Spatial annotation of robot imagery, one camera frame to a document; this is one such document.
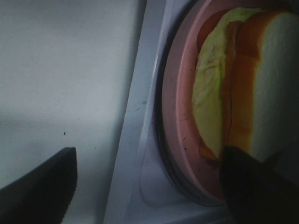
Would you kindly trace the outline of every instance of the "sandwich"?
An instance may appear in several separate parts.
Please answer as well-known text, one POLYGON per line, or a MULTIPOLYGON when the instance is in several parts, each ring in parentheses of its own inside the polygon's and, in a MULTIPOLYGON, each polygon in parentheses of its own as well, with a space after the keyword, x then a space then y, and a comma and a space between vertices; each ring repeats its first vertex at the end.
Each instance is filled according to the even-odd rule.
POLYGON ((210 21, 217 17, 198 39, 192 112, 199 152, 221 161, 232 145, 265 161, 299 134, 299 16, 239 7, 210 21))

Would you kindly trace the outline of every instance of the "pink plate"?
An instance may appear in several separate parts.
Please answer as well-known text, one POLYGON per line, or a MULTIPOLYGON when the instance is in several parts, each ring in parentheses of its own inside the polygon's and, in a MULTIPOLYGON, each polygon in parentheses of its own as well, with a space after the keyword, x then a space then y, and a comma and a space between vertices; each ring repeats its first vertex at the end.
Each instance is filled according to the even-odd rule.
POLYGON ((187 179, 211 198, 224 200, 219 164, 199 154, 200 135, 192 114, 192 87, 204 22, 216 12, 235 7, 287 9, 285 0, 199 0, 181 24, 167 59, 162 92, 166 140, 176 164, 187 179))

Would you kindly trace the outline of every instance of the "white wall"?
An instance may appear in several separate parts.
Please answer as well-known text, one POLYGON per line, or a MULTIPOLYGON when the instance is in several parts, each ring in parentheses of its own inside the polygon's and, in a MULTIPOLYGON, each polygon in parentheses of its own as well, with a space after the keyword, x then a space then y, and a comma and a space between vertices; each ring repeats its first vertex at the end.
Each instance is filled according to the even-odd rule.
POLYGON ((78 185, 63 223, 102 222, 144 7, 0 1, 0 188, 75 146, 78 185))

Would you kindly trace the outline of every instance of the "black object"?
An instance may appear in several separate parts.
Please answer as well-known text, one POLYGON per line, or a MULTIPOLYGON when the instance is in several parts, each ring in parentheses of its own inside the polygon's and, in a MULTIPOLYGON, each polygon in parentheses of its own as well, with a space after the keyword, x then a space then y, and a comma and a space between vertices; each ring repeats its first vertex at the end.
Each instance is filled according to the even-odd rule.
POLYGON ((220 182, 238 224, 298 224, 299 187, 237 147, 226 147, 220 182))
POLYGON ((0 190, 0 224, 60 224, 76 185, 76 149, 64 148, 0 190))

